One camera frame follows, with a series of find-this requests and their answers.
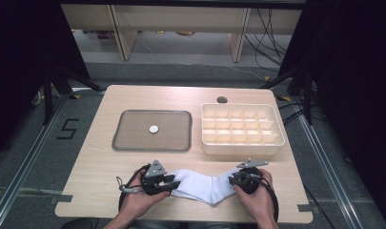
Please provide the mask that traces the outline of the dark cloth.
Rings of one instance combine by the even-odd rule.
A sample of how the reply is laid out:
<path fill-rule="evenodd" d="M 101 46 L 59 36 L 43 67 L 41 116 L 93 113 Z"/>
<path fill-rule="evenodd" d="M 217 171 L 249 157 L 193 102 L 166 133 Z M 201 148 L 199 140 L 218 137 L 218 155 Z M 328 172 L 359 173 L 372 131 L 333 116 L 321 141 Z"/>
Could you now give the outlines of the dark cloth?
<path fill-rule="evenodd" d="M 98 219 L 74 219 L 66 222 L 60 229 L 97 229 Z"/>

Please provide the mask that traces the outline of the aluminium floor rail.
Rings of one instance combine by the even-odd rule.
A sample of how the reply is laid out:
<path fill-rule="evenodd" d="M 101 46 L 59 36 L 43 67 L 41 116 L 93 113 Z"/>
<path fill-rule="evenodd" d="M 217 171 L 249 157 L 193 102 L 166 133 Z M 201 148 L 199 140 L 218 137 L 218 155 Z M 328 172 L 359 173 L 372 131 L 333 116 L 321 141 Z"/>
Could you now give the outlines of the aluminium floor rail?
<path fill-rule="evenodd" d="M 67 95 L 59 95 L 56 101 L 52 104 L 52 112 L 49 117 L 42 121 L 42 126 L 37 133 L 35 140 L 31 143 L 30 148 L 27 150 L 25 157 L 23 158 L 20 166 L 16 170 L 14 176 L 10 180 L 9 185 L 1 191 L 0 196 L 0 227 L 3 224 L 11 206 L 16 200 L 20 189 L 27 179 L 33 164 L 39 157 L 42 147 L 44 146 L 48 135 L 53 128 L 55 121 L 62 110 L 62 107 L 66 104 L 69 97 Z"/>
<path fill-rule="evenodd" d="M 314 127 L 308 122 L 308 119 L 304 116 L 304 114 L 300 114 L 298 119 L 306 137 L 310 141 L 315 157 L 317 158 L 321 170 L 327 179 L 337 205 L 347 222 L 348 227 L 350 229 L 364 229 L 364 225 L 356 212 L 355 206 L 351 202 L 349 195 L 343 187 L 331 160 L 328 158 L 328 155 L 326 154 L 321 141 L 315 132 Z"/>

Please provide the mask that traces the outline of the person's right hand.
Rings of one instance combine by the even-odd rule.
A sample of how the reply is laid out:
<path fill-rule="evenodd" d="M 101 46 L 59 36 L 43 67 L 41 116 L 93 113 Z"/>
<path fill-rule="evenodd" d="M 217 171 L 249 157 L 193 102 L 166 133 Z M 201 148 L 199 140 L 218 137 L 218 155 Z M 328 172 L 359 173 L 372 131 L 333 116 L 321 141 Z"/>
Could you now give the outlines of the person's right hand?
<path fill-rule="evenodd" d="M 259 172 L 264 185 L 260 184 L 254 193 L 248 195 L 239 186 L 234 186 L 241 203 L 256 224 L 259 221 L 275 221 L 273 198 L 269 192 L 274 188 L 273 179 L 265 169 L 259 169 Z"/>

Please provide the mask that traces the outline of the light wooden desk frame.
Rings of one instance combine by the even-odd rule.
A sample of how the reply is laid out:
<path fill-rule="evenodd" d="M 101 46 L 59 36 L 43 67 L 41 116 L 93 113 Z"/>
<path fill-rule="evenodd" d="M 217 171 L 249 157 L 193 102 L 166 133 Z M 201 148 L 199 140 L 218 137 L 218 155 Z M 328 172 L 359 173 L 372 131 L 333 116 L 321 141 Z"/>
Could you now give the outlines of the light wooden desk frame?
<path fill-rule="evenodd" d="M 240 60 L 243 36 L 250 33 L 292 35 L 300 10 L 153 7 L 116 5 L 61 6 L 72 29 L 112 31 L 119 56 L 130 58 L 139 31 L 226 33 L 233 62 Z"/>

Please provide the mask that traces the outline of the black metal stand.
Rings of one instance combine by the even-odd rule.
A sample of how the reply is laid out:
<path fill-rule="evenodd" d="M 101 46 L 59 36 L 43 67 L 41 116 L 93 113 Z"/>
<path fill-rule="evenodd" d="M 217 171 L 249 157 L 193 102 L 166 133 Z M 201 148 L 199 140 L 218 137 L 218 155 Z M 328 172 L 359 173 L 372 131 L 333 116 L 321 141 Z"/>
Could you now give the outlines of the black metal stand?
<path fill-rule="evenodd" d="M 310 72 L 303 66 L 299 65 L 284 73 L 281 73 L 276 79 L 267 82 L 261 86 L 261 89 L 270 89 L 273 86 L 291 78 L 292 81 L 287 89 L 289 95 L 304 95 L 304 115 L 309 125 L 313 124 L 311 116 L 311 101 L 312 101 L 312 76 Z"/>
<path fill-rule="evenodd" d="M 74 79 L 75 81 L 87 86 L 96 92 L 104 92 L 105 88 L 92 82 L 89 73 L 76 73 L 68 68 L 50 64 L 44 73 L 44 103 L 45 103 L 45 119 L 44 123 L 47 124 L 53 115 L 52 104 L 52 88 L 55 88 L 60 95 L 72 95 L 73 89 L 71 88 L 68 79 Z"/>

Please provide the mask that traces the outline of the person's left hand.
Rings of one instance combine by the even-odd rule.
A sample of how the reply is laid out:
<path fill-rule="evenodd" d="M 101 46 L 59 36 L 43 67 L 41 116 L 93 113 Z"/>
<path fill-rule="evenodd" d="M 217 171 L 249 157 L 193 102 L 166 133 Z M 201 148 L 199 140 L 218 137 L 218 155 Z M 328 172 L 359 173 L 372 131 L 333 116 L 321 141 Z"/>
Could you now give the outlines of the person's left hand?
<path fill-rule="evenodd" d="M 162 192 L 157 195 L 148 195 L 143 191 L 130 193 L 124 197 L 119 217 L 122 221 L 131 222 L 146 214 L 156 203 L 165 199 L 170 193 Z"/>

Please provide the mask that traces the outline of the black curtain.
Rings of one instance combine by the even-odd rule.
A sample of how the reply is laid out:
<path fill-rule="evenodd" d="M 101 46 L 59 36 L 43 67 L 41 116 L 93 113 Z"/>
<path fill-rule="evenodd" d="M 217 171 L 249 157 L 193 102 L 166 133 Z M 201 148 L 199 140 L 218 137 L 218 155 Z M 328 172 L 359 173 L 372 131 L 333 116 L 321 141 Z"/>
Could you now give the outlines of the black curtain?
<path fill-rule="evenodd" d="M 61 4 L 0 0 L 0 149 L 44 83 L 46 71 L 88 70 Z"/>
<path fill-rule="evenodd" d="M 308 49 L 324 113 L 386 221 L 386 0 L 305 0 L 281 69 Z"/>

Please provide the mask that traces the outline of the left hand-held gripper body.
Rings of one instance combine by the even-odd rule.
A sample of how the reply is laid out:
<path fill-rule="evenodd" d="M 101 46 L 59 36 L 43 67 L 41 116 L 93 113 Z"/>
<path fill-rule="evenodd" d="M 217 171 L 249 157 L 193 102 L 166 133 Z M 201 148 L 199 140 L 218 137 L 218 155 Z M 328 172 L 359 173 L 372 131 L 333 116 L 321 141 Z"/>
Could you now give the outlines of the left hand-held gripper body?
<path fill-rule="evenodd" d="M 149 164 L 145 170 L 145 174 L 140 178 L 145 193 L 152 196 L 162 192 L 168 192 L 170 188 L 163 183 L 165 175 L 166 170 L 157 159 Z"/>

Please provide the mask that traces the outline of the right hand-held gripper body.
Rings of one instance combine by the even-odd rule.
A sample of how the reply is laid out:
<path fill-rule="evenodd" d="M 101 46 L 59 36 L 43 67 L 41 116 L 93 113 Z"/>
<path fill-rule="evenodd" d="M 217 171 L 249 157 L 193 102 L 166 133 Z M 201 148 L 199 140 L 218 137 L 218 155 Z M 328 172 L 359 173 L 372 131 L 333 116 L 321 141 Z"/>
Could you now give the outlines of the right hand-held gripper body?
<path fill-rule="evenodd" d="M 261 174 L 258 171 L 259 166 L 268 165 L 266 160 L 258 160 L 248 158 L 246 161 L 237 165 L 238 172 L 242 173 L 241 185 L 239 186 L 246 194 L 255 192 L 261 179 Z"/>

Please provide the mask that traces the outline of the white sock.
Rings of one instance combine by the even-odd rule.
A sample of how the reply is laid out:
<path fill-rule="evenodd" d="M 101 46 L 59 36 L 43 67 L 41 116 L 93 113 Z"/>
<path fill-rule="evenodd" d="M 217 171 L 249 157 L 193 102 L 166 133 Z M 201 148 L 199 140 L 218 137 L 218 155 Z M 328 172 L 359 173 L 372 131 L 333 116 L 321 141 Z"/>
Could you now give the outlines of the white sock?
<path fill-rule="evenodd" d="M 180 184 L 172 191 L 172 195 L 215 206 L 235 194 L 229 177 L 236 172 L 237 169 L 232 169 L 219 176 L 207 176 L 187 169 L 173 171 L 174 179 Z"/>

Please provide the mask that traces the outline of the grey rectangular tray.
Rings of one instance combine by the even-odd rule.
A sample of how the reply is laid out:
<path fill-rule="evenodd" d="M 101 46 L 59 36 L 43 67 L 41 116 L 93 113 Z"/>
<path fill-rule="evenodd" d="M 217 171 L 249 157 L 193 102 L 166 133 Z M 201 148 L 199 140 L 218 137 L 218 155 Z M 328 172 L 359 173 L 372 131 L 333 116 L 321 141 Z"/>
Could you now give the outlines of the grey rectangular tray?
<path fill-rule="evenodd" d="M 159 127 L 156 134 L 149 131 L 152 125 Z M 112 147 L 127 152 L 187 152 L 192 125 L 187 111 L 127 110 L 120 116 Z"/>

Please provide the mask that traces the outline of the cream divided organizer box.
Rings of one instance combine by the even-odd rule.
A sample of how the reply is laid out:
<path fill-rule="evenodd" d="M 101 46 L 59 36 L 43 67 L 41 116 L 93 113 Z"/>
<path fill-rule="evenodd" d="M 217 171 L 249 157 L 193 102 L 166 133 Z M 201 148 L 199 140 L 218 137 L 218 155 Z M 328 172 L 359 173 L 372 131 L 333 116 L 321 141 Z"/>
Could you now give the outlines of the cream divided organizer box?
<path fill-rule="evenodd" d="M 214 156 L 273 156 L 286 142 L 270 104 L 203 104 L 203 152 Z"/>

